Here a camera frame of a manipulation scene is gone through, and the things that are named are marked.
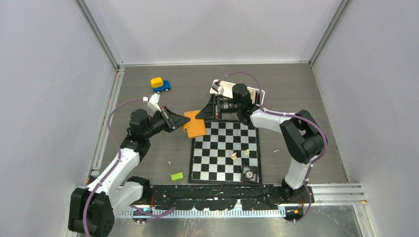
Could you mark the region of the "white rectangular plastic tray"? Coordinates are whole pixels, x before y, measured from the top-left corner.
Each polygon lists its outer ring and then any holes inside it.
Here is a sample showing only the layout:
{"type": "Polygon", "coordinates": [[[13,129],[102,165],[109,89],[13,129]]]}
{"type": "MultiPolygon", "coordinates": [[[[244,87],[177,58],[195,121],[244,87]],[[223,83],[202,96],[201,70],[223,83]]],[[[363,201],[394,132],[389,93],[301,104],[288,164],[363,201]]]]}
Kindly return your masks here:
{"type": "MultiPolygon", "coordinates": [[[[221,81],[219,82],[219,85],[222,88],[222,92],[218,93],[217,90],[214,90],[212,86],[210,86],[210,90],[209,90],[210,94],[221,95],[221,96],[232,99],[233,98],[232,88],[235,85],[235,83],[228,82],[228,81],[221,81]]],[[[247,87],[247,89],[250,92],[250,97],[253,103],[260,105],[260,102],[264,101],[264,93],[265,93],[264,90],[259,91],[259,89],[249,87],[249,86],[247,87]]]]}

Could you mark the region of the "credit cards stack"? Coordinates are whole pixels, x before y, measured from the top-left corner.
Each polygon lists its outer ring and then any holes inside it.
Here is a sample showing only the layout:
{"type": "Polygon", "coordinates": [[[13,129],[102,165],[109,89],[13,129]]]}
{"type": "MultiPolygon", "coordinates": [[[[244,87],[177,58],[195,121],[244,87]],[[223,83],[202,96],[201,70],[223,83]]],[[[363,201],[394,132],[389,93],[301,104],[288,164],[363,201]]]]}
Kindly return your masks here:
{"type": "Polygon", "coordinates": [[[263,102],[263,99],[264,99],[264,91],[263,90],[262,91],[254,90],[251,93],[251,98],[252,98],[252,100],[255,104],[260,105],[261,102],[263,102]]]}

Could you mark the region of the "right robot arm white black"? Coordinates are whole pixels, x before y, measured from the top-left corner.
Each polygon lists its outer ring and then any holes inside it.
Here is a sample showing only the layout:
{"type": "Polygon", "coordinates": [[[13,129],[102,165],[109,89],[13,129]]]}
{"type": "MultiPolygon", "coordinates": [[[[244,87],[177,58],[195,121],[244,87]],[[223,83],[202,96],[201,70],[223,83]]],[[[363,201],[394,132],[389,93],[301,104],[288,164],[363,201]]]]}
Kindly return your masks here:
{"type": "Polygon", "coordinates": [[[196,118],[220,119],[223,114],[235,113],[244,125],[282,134],[292,161],[280,191],[284,200],[296,202],[302,192],[308,190],[311,165],[324,155],[327,148],[326,136],[314,118],[306,110],[280,113],[264,109],[252,99],[248,87],[242,83],[232,85],[231,97],[224,95],[220,81],[213,82],[211,88],[214,93],[196,118]]]}

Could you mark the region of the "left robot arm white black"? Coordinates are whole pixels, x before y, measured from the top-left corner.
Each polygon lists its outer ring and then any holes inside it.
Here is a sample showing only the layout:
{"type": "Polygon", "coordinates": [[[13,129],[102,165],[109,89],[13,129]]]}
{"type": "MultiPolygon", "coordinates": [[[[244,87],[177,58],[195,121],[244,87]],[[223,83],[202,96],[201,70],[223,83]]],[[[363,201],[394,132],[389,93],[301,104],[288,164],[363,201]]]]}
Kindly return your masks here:
{"type": "Polygon", "coordinates": [[[128,174],[140,164],[151,144],[150,138],[162,131],[173,132],[190,121],[166,106],[152,116],[144,109],[130,115],[127,136],[118,143],[113,161],[89,185],[75,188],[70,198],[68,229],[90,237],[107,237],[115,222],[134,202],[147,204],[152,192],[147,179],[128,174]]]}

